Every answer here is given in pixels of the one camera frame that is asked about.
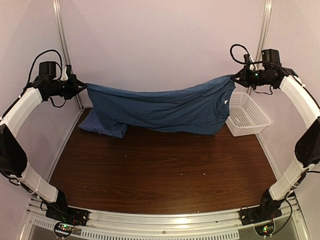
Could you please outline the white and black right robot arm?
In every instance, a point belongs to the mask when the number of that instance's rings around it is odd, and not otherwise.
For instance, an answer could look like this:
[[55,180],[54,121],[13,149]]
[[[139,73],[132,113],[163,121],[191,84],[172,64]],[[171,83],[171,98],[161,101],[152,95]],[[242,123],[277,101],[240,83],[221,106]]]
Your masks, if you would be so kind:
[[269,85],[281,90],[297,109],[306,128],[295,144],[294,157],[289,167],[262,194],[256,216],[259,220],[266,221],[300,185],[308,170],[320,162],[320,106],[296,73],[289,68],[250,70],[245,66],[231,79],[245,88]]

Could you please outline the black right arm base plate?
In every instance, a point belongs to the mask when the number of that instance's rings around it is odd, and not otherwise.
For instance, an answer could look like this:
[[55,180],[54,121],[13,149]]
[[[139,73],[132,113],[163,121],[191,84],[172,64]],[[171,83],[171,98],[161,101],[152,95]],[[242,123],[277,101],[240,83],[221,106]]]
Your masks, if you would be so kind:
[[243,226],[269,221],[272,218],[282,216],[282,211],[276,209],[273,212],[262,212],[260,206],[248,207],[242,206],[238,211],[238,215]]

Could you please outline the blue grey cloth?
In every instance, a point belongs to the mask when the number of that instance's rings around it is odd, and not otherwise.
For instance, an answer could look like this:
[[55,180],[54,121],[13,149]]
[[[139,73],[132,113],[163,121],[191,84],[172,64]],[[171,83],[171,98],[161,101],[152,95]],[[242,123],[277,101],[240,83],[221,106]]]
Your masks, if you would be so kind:
[[105,128],[126,124],[165,133],[214,135],[230,115],[235,83],[230,75],[169,91],[130,91],[87,84],[87,93]]

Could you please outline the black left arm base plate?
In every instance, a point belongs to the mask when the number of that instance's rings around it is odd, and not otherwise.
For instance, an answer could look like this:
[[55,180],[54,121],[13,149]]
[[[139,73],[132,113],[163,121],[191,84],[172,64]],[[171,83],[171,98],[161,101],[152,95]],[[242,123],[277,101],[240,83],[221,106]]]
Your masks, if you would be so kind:
[[45,216],[59,222],[75,226],[86,226],[89,217],[89,211],[74,207],[67,207],[65,210],[49,206]]

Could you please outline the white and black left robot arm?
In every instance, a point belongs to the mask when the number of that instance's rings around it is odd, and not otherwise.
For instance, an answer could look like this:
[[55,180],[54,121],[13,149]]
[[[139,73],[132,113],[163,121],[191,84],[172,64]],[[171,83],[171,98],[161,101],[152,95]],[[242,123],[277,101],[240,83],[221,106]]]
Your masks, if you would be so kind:
[[20,136],[21,129],[34,110],[52,97],[70,100],[86,88],[86,84],[69,74],[61,80],[39,76],[28,83],[23,93],[0,118],[0,171],[30,195],[39,197],[61,222],[72,218],[66,196],[45,180],[31,165]]

